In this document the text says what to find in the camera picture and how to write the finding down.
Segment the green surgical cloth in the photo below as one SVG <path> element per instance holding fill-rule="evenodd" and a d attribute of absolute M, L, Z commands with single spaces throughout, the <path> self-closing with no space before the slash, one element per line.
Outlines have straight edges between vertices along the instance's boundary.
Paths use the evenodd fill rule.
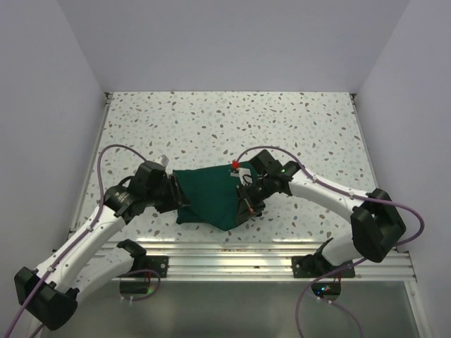
<path fill-rule="evenodd" d="M 177 210 L 177 224 L 206 223 L 227 232 L 239 225 L 237 186 L 240 181 L 230 176 L 231 164 L 193 170 L 174 170 L 191 205 Z"/>

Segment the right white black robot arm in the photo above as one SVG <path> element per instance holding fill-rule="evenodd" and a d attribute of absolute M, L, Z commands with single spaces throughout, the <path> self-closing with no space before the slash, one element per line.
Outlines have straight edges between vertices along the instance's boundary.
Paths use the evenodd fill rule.
<path fill-rule="evenodd" d="M 313 254 L 294 258 L 295 276 L 327 277 L 355 259 L 380 263 L 406 232 L 396 206 L 382 189 L 365 192 L 347 188 L 308 173 L 296 159 L 283 165 L 264 147 L 259 150 L 249 161 L 256 177 L 239 161 L 231 165 L 230 174 L 240 178 L 236 224 L 260 215 L 265 200 L 274 194 L 306 199 L 350 224 L 348 233 L 327 239 Z"/>

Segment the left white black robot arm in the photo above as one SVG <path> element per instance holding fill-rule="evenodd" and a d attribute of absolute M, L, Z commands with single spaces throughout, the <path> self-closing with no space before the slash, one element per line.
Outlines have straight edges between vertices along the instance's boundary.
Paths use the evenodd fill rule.
<path fill-rule="evenodd" d="M 100 263 L 89 261 L 112 236 L 147 208 L 159 213 L 187 205 L 174 174 L 166 172 L 168 159 L 144 161 L 127 186 L 117 184 L 103 193 L 84 225 L 36 268 L 21 268 L 14 277 L 20 311 L 27 311 L 51 331 L 63 327 L 82 299 L 107 280 L 129 274 L 136 277 L 147 267 L 145 250 L 125 239 Z"/>

